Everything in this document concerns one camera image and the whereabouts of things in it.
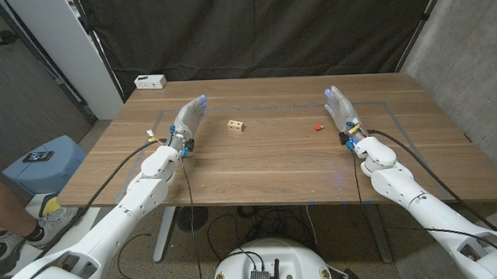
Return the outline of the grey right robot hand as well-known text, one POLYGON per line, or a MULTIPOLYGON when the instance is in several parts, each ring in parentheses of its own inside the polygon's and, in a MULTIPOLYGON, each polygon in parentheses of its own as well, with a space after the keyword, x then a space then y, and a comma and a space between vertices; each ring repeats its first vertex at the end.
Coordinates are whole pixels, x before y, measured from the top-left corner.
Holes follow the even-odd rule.
POLYGON ((324 108, 329 112, 337 129, 357 144, 368 136, 353 105, 335 86, 325 89, 327 102, 324 108))

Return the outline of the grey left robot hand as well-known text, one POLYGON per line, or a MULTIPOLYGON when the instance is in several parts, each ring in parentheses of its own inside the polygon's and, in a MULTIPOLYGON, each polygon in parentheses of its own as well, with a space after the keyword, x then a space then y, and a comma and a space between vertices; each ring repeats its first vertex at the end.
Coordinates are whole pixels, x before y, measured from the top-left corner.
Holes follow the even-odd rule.
POLYGON ((173 123, 174 134, 169 147, 180 151, 186 141, 194 138, 206 113, 206 105, 207 97, 202 94, 182 106, 173 123))

